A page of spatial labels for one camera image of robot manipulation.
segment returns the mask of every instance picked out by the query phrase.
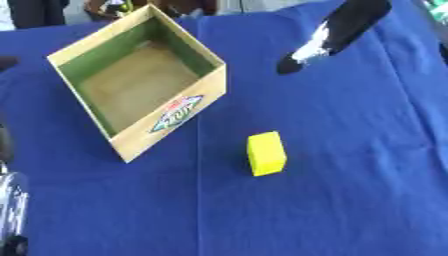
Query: box label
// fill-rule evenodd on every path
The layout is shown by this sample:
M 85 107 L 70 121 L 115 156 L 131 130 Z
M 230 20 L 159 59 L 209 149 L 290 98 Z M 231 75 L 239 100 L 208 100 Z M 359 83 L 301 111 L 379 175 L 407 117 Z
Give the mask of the box label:
M 173 101 L 151 132 L 172 128 L 183 123 L 190 117 L 193 109 L 201 102 L 203 97 L 203 95 L 183 97 Z

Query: blue cloth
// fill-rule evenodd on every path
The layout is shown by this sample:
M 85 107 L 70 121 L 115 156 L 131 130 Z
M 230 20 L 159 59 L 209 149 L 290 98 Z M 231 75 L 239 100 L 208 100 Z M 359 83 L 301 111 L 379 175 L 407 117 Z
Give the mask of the blue cloth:
M 448 70 L 418 10 L 395 0 L 339 55 L 275 74 L 338 3 L 182 21 L 228 63 L 228 94 L 129 165 L 44 59 L 101 25 L 0 33 L 22 57 L 0 110 L 32 255 L 446 255 Z M 286 170 L 253 178 L 246 139 L 271 130 Z

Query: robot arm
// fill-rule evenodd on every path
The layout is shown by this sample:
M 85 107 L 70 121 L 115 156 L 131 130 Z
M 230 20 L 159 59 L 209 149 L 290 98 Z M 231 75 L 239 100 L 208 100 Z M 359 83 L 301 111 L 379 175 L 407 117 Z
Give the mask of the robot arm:
M 339 53 L 390 9 L 388 0 L 346 0 L 324 19 L 310 41 L 280 60 L 277 72 L 297 72 L 315 59 Z

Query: blue tablecloth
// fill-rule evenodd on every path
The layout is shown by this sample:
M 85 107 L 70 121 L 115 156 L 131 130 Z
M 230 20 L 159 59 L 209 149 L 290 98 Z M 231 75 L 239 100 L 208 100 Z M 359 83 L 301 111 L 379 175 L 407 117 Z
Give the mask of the blue tablecloth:
M 31 255 L 445 256 L 448 69 L 406 0 L 341 54 L 280 57 L 339 1 L 183 20 L 229 67 L 228 94 L 124 164 L 45 56 L 102 24 L 0 33 L 0 111 L 31 179 Z M 251 177 L 278 130 L 285 172 Z

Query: black object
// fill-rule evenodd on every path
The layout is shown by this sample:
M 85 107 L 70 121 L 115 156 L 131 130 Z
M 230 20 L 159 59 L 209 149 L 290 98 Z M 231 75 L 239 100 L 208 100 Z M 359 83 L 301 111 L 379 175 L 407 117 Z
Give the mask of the black object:
M 0 56 L 0 72 L 7 70 L 10 67 L 13 67 L 19 62 L 16 57 L 11 56 Z
M 8 0 L 17 28 L 64 25 L 69 0 Z
M 12 140 L 8 130 L 0 123 L 0 160 L 9 163 L 13 159 Z
M 297 72 L 316 57 L 339 53 L 384 17 L 390 9 L 388 0 L 347 0 L 324 19 L 307 44 L 280 60 L 277 72 Z
M 26 256 L 28 254 L 28 238 L 12 236 L 3 246 L 1 256 Z

